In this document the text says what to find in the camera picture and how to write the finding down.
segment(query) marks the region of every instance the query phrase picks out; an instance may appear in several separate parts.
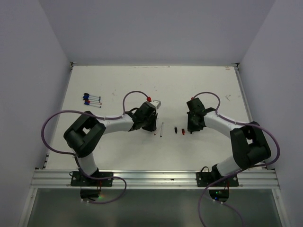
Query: black mounting plate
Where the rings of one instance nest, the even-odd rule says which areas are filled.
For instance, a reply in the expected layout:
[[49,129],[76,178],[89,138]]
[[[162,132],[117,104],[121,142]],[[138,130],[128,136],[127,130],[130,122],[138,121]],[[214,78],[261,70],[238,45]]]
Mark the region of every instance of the black mounting plate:
[[[71,175],[71,186],[73,187],[99,187],[100,181],[89,179],[83,175],[79,171],[70,172]],[[109,177],[113,176],[113,172],[96,172],[94,173],[94,177]],[[113,179],[102,180],[102,187],[111,187],[113,183]]]
[[[197,186],[198,187],[206,187],[212,181],[210,180],[204,180],[204,179],[211,179],[211,173],[210,172],[197,172],[196,173],[196,180],[197,180]],[[225,187],[227,185],[227,182],[229,182],[229,187],[238,187],[239,181],[237,175],[232,176],[230,178],[227,178],[226,180],[219,182],[215,184],[213,187]]]

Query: white table surface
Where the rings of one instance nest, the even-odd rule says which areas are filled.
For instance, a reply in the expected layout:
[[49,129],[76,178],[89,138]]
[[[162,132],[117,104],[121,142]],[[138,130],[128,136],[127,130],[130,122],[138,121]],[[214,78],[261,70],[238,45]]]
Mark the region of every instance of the white table surface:
[[[152,99],[161,100],[159,126],[164,122],[163,137],[144,130],[115,132],[104,135],[94,150],[99,169],[103,170],[198,170],[211,167],[232,155],[229,138],[212,129],[187,132],[187,105],[196,93],[211,91],[221,98],[219,112],[237,121],[248,121],[240,87],[233,67],[189,66],[75,66],[63,103],[63,110],[90,110],[98,115],[122,112],[122,99],[132,90],[141,90]],[[100,95],[102,108],[83,104],[83,93]],[[201,95],[206,108],[216,107],[211,95]],[[131,94],[126,110],[140,107],[141,94]],[[79,117],[60,115],[52,146],[71,151],[64,132]],[[75,169],[73,158],[50,152],[47,169]]]

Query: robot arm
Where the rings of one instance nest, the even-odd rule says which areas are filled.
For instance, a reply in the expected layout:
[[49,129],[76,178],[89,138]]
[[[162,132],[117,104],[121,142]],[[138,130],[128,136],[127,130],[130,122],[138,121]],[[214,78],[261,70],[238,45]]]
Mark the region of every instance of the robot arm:
[[220,118],[213,108],[205,109],[199,98],[187,102],[189,108],[187,130],[215,129],[229,137],[232,142],[232,156],[212,167],[212,181],[269,158],[271,151],[262,130],[247,125],[236,125]]
[[140,128],[147,131],[156,130],[157,110],[161,102],[153,100],[144,102],[135,112],[127,111],[115,120],[99,120],[94,117],[81,115],[64,133],[68,146],[75,152],[81,169],[87,175],[98,171],[93,150],[101,137],[116,131],[134,131]]

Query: glass panel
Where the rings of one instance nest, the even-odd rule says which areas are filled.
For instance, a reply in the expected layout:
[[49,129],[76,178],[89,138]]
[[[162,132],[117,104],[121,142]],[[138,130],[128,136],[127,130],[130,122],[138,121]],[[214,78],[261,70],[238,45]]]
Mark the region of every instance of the glass panel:
[[[102,189],[101,201],[119,190]],[[79,189],[39,189],[29,227],[191,227],[201,226],[197,202],[201,190],[128,190],[116,202],[94,205],[80,202]],[[247,227],[280,227],[271,190],[230,190],[227,201],[240,211]],[[241,226],[230,208],[214,203],[210,196],[201,203],[209,227]]]

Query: white wall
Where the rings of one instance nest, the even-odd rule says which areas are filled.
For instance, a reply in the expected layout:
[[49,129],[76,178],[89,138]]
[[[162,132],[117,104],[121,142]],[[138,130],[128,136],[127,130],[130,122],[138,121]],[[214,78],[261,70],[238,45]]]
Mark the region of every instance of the white wall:
[[45,158],[40,128],[60,107],[70,68],[37,0],[2,0],[0,21],[0,225],[10,227]]
[[240,73],[254,120],[281,145],[275,168],[293,226],[303,223],[302,66],[303,1],[276,0]]
[[230,65],[275,0],[40,0],[71,61]]

